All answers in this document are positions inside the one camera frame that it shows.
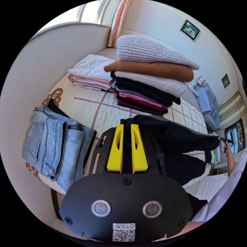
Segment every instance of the framed picture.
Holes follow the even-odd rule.
[[[194,42],[196,41],[196,39],[198,38],[198,36],[201,32],[195,25],[193,25],[188,20],[185,20],[180,31],[183,32],[184,34],[186,34]]]
[[[224,88],[226,88],[230,84],[227,74],[221,80],[224,85]]]

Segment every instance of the qr code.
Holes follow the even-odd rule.
[[[112,239],[115,242],[134,242],[135,230],[113,229]]]

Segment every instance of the stack of folded sweaters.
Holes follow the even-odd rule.
[[[135,35],[117,40],[118,61],[106,65],[115,79],[118,105],[164,115],[173,102],[181,104],[186,84],[199,66],[179,52]]]
[[[112,78],[106,73],[104,66],[114,60],[99,55],[88,55],[69,70],[68,79],[78,87],[114,93],[111,87]]]

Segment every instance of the brown sweater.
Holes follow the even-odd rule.
[[[175,79],[181,82],[191,82],[194,73],[185,65],[172,63],[143,63],[132,61],[115,61],[104,67],[105,72],[123,71],[138,74],[148,74]]]

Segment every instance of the human arm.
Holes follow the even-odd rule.
[[[227,155],[227,173],[228,173],[228,177],[230,177],[234,167],[235,167],[235,161],[232,155],[232,151],[231,151],[231,146],[229,144],[229,142],[226,141],[224,149],[226,151],[226,155]]]
[[[204,223],[205,223],[205,221],[202,221],[202,222],[193,222],[193,221],[189,221],[189,222],[187,223],[187,225],[183,228],[183,230],[182,230],[179,234],[177,234],[177,235],[175,235],[175,236],[172,236],[172,237],[169,237],[169,238],[167,238],[167,237],[165,236],[164,238],[155,240],[154,242],[161,241],[161,240],[166,240],[166,239],[170,239],[170,238],[173,238],[173,237],[177,237],[177,236],[179,236],[179,235],[183,235],[183,234],[185,234],[185,233],[187,233],[187,232],[189,232],[189,231],[194,230],[195,228],[201,226],[201,225],[204,224]]]

